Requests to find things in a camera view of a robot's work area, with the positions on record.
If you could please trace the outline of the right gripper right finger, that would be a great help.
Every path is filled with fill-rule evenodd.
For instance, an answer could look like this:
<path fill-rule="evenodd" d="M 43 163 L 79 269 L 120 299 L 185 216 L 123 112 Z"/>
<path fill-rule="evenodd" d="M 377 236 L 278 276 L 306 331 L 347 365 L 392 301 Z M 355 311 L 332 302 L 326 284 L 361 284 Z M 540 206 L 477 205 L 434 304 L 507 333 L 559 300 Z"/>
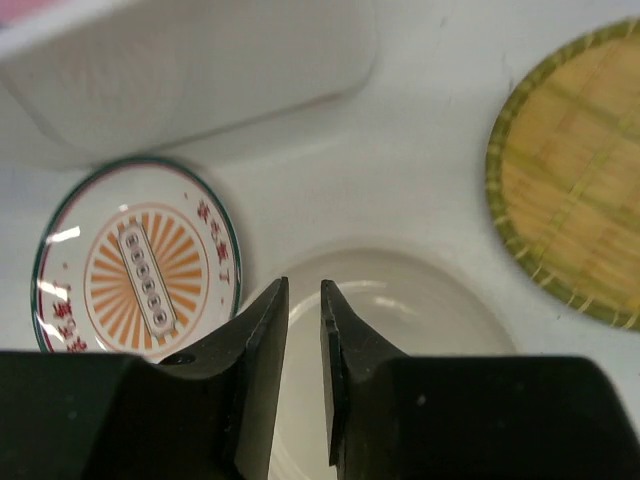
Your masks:
<path fill-rule="evenodd" d="M 411 356 L 321 284 L 329 462 L 341 479 L 635 479 L 639 440 L 577 356 Z"/>

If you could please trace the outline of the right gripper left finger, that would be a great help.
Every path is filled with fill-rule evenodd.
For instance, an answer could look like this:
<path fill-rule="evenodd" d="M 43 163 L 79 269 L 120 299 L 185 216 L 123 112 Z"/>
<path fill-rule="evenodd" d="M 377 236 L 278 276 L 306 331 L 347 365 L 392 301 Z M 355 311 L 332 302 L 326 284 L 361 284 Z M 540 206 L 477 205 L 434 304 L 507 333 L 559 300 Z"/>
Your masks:
<path fill-rule="evenodd" d="M 1 355 L 5 479 L 264 479 L 289 283 L 153 364 L 131 354 Z"/>

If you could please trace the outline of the orange sunburst pattern plate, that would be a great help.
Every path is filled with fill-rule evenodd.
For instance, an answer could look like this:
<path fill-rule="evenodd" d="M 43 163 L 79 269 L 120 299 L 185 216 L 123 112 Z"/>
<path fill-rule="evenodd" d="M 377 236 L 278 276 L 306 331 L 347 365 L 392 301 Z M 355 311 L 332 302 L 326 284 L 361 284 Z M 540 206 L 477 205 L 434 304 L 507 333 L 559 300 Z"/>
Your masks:
<path fill-rule="evenodd" d="M 237 313 L 238 238 L 194 170 L 132 157 L 78 183 L 51 216 L 31 274 L 33 330 L 46 353 L 131 353 L 160 361 Z"/>

